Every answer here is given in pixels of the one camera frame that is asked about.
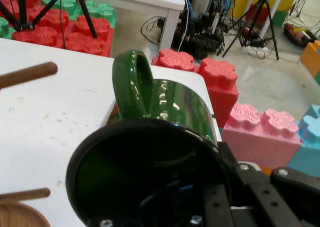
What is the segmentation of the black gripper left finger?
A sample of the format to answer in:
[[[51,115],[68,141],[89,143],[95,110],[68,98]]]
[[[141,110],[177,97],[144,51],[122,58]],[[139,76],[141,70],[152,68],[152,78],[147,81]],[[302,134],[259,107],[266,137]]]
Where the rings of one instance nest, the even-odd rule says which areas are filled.
[[[91,218],[89,227],[231,227],[233,217],[222,184],[195,187],[171,183],[146,197],[130,214]]]

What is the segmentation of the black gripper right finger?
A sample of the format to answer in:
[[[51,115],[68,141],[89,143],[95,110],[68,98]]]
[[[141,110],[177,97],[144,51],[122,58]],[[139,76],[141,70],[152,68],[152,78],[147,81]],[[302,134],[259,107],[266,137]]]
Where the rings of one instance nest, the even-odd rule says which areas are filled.
[[[257,227],[318,227],[320,180],[290,167],[266,175],[241,168],[226,142],[218,143],[227,170],[228,191],[234,207],[249,207]]]

